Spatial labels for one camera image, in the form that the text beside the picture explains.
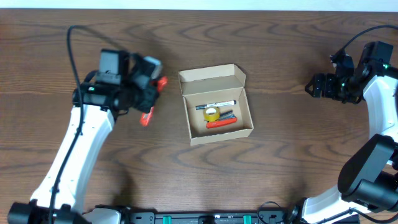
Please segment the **yellow tape roll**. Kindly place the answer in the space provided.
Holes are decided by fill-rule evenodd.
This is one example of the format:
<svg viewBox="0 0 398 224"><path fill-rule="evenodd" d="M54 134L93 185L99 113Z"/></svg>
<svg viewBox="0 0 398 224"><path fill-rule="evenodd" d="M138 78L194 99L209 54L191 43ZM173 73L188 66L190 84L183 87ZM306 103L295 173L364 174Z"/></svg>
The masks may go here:
<svg viewBox="0 0 398 224"><path fill-rule="evenodd" d="M220 118L220 109L218 107L209 107L203 110L204 119L207 122L213 122Z"/></svg>

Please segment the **black white marker pen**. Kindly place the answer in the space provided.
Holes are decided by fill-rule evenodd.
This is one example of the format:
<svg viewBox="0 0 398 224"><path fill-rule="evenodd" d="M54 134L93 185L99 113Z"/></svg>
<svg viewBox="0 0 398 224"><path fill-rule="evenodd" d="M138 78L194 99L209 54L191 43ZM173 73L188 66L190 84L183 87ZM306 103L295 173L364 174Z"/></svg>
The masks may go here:
<svg viewBox="0 0 398 224"><path fill-rule="evenodd" d="M195 107L195 109L196 110L204 110L206 108L211 108L211 107L234 106L236 103L237 103L236 100L222 101L222 102L217 102L217 103L197 105Z"/></svg>

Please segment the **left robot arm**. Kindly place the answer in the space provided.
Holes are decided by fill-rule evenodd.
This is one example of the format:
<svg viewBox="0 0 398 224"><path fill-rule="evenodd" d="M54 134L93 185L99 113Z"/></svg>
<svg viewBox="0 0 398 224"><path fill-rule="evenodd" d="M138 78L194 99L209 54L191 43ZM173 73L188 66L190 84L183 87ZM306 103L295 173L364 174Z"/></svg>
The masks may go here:
<svg viewBox="0 0 398 224"><path fill-rule="evenodd" d="M83 211L86 187L100 149L119 116L131 108L149 118L167 79L156 58L103 49L99 68L73 92L66 135L29 203L12 204L8 223L129 223L129 208L98 205Z"/></svg>

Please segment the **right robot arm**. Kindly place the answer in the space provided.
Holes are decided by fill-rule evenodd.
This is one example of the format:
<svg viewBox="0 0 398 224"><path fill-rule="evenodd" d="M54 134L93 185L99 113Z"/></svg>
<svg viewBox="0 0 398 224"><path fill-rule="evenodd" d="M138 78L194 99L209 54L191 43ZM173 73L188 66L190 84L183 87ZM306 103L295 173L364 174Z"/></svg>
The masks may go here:
<svg viewBox="0 0 398 224"><path fill-rule="evenodd" d="M390 64L393 46L370 42L357 65L344 49L331 55L334 73L318 73L305 86L314 98L342 103L365 102L369 139L345 163L337 184L316 197L303 199L289 217L291 223L336 223L354 215L371 222L370 213L392 212L397 220L397 68Z"/></svg>

